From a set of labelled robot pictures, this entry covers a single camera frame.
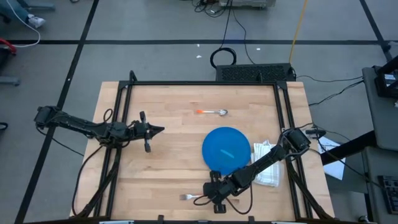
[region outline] wooden tabletop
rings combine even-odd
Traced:
[[[113,108],[117,82],[104,82],[94,115],[94,122],[102,122],[103,114]],[[303,83],[288,83],[295,125],[310,123],[311,115]],[[283,94],[280,92],[284,109]],[[199,110],[228,110],[228,115],[195,114]],[[213,205],[197,207],[193,201],[180,201],[180,194],[201,194],[203,183],[209,181],[209,168],[201,154],[205,136],[220,126],[240,130],[251,143],[269,139],[276,143],[280,130],[271,86],[133,86],[127,123],[139,120],[145,111],[147,121],[165,130],[150,142],[151,153],[144,150],[142,140],[131,142],[123,149],[116,187],[112,219],[156,220],[294,220],[292,199],[284,162],[280,164],[278,187],[253,184],[254,203],[248,215],[236,213],[228,204],[227,213],[214,214]],[[315,142],[311,147],[317,148]],[[89,140],[85,159],[98,148]],[[98,188],[105,149],[90,159],[84,168],[76,210],[80,211]],[[308,151],[302,156],[309,191],[330,215],[334,215],[320,156]],[[299,194],[304,217],[302,195]],[[235,206],[245,211],[249,207],[249,190],[238,197],[230,196]],[[104,214],[108,193],[104,194],[101,214]]]

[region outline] blue plate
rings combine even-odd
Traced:
[[[250,161],[250,143],[240,131],[222,127],[212,130],[201,147],[203,159],[211,170],[228,175]]]

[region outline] red object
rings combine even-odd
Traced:
[[[17,49],[14,46],[12,46],[12,44],[10,44],[10,42],[0,38],[0,43],[7,45],[10,48],[11,53],[13,53],[13,54],[17,53]]]

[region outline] silver spoon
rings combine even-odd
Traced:
[[[224,116],[228,113],[228,111],[227,110],[218,110],[218,111],[197,110],[197,113],[216,113],[220,116]]]

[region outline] fork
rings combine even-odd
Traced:
[[[180,200],[190,200],[192,198],[198,198],[200,195],[192,195],[192,194],[185,194],[185,195],[180,195]]]

